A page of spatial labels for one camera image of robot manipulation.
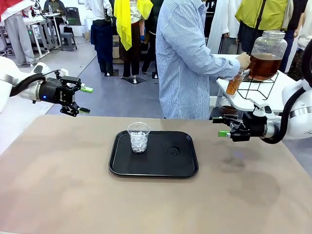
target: gray pants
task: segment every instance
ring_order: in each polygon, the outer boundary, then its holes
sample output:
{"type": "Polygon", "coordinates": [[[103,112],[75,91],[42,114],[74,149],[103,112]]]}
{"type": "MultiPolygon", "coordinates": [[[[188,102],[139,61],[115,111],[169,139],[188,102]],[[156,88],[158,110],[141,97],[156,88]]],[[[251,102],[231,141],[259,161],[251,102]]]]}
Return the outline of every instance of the gray pants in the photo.
{"type": "Polygon", "coordinates": [[[35,56],[22,16],[12,15],[4,21],[4,24],[14,50],[16,64],[33,63],[35,56]]]}
{"type": "Polygon", "coordinates": [[[236,55],[236,54],[243,53],[241,50],[241,46],[239,47],[238,53],[237,53],[237,47],[238,47],[238,44],[236,43],[236,38],[224,37],[221,53],[226,54],[226,55],[236,55]]]}

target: cup of amber liquid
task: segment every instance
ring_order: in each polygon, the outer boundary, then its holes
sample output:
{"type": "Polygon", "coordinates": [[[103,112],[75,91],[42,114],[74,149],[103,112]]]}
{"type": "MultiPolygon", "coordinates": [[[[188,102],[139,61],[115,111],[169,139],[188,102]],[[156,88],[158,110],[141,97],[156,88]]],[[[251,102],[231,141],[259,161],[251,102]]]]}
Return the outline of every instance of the cup of amber liquid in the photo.
{"type": "Polygon", "coordinates": [[[247,73],[249,73],[249,70],[239,70],[238,74],[234,77],[234,79],[229,81],[226,93],[234,95],[247,73]]]}

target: jar lid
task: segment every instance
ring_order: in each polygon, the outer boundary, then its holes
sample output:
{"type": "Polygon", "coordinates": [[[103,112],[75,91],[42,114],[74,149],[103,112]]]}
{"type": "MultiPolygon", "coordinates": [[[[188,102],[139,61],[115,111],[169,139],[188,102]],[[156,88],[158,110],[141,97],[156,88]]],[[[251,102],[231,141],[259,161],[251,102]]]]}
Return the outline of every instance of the jar lid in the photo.
{"type": "Polygon", "coordinates": [[[264,31],[262,35],[267,36],[267,37],[275,37],[275,38],[285,37],[285,33],[278,31],[278,30],[267,30],[267,31],[264,31]]]}

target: person in black shirt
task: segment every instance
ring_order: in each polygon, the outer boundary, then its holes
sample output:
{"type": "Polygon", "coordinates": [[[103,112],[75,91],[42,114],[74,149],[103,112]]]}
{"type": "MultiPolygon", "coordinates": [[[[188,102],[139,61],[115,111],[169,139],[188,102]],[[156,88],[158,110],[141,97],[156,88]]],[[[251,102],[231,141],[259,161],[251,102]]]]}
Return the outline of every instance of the person in black shirt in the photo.
{"type": "Polygon", "coordinates": [[[299,35],[302,26],[302,17],[306,9],[308,0],[293,0],[292,18],[289,21],[287,31],[285,32],[285,41],[287,41],[287,49],[282,59],[279,70],[285,72],[289,55],[292,51],[293,41],[299,35]]]}

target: plastic cup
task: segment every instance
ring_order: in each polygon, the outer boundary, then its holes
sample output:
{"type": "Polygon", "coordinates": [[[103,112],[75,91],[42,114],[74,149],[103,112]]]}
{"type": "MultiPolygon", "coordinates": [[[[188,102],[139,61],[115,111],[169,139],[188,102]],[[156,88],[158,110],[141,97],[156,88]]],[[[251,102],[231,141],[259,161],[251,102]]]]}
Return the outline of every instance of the plastic cup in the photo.
{"type": "Polygon", "coordinates": [[[147,147],[148,134],[151,129],[146,123],[137,122],[129,125],[131,148],[135,153],[143,153],[147,147]]]}

